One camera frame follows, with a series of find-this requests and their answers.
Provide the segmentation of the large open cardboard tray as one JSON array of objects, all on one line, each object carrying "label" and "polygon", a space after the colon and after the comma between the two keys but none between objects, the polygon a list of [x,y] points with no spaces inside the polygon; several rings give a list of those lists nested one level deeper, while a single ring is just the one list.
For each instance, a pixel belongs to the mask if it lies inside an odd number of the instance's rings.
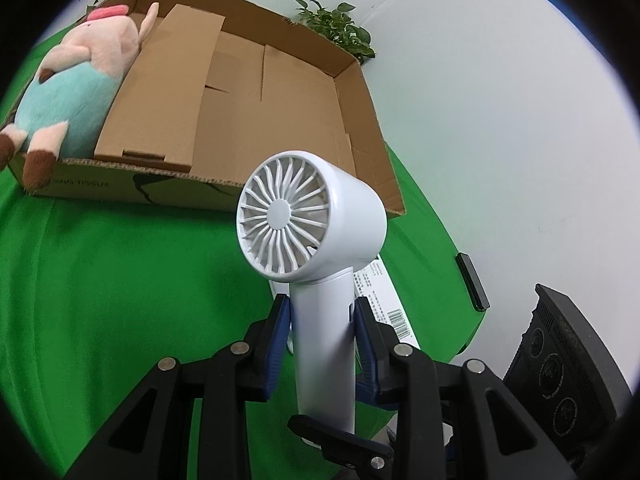
[{"label": "large open cardboard tray", "polygon": [[264,160],[305,151],[366,182],[390,216],[405,212],[356,58],[246,0],[107,0],[126,4],[137,24],[153,2],[160,13],[149,36],[177,4],[224,17],[205,79],[191,171],[104,162],[94,154],[60,159],[45,196],[232,211]]}]

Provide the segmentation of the white handheld fan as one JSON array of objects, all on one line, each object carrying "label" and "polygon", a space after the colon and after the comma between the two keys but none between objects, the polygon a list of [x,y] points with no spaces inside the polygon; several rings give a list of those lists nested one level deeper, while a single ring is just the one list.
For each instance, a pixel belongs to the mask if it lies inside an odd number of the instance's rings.
[{"label": "white handheld fan", "polygon": [[264,160],[236,210],[246,261],[288,285],[299,414],[346,432],[356,428],[354,275],[378,255],[386,231],[373,188],[304,151]]}]

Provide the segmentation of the pink pig plush toy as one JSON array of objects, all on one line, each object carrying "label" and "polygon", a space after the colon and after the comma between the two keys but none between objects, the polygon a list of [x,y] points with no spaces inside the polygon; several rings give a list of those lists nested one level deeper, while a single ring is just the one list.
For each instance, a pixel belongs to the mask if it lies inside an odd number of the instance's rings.
[{"label": "pink pig plush toy", "polygon": [[12,122],[1,129],[1,167],[22,153],[26,191],[49,185],[58,160],[93,156],[119,88],[159,13],[153,2],[137,24],[126,4],[97,8],[44,55]]}]

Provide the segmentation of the green tablecloth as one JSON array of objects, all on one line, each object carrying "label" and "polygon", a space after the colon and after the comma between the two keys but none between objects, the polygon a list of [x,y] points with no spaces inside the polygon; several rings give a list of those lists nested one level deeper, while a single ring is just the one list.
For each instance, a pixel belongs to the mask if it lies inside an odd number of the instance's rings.
[{"label": "green tablecloth", "polygon": [[[387,147],[407,213],[382,259],[422,349],[450,361],[475,311],[434,209]],[[62,477],[99,426],[164,356],[208,358],[271,307],[243,259],[233,214],[23,193],[1,173],[1,393],[17,425]],[[277,390],[247,404],[253,479],[329,479],[336,467],[286,428],[293,358]]]}]

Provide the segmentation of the black remote on table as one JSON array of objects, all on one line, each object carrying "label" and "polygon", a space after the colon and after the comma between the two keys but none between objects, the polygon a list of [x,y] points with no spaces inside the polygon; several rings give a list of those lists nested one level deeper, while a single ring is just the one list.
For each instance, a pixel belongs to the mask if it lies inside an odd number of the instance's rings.
[{"label": "black remote on table", "polygon": [[464,252],[458,252],[454,260],[456,260],[474,310],[486,312],[490,308],[490,302],[471,257]]}]

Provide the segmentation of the white green medicine box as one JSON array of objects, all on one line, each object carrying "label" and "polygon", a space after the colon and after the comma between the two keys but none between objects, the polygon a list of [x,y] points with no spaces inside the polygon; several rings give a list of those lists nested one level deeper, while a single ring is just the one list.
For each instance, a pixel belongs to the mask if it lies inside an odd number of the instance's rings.
[{"label": "white green medicine box", "polygon": [[393,327],[402,344],[420,349],[418,338],[380,255],[354,273],[357,297],[366,297],[374,318]]}]

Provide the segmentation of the long brown cardboard box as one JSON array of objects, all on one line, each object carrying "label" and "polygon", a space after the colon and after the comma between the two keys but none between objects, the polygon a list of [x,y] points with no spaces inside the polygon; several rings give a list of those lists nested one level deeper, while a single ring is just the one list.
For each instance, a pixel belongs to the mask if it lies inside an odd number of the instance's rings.
[{"label": "long brown cardboard box", "polygon": [[224,17],[177,4],[146,40],[107,115],[94,157],[191,171],[205,79]]}]

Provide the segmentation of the right potted green plant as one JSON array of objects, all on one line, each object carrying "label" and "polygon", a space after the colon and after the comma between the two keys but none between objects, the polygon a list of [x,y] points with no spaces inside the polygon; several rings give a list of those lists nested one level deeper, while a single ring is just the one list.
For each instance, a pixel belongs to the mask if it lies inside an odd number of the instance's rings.
[{"label": "right potted green plant", "polygon": [[299,23],[351,54],[360,64],[376,57],[370,32],[350,15],[355,10],[352,4],[341,2],[334,9],[327,9],[318,0],[294,1]]}]

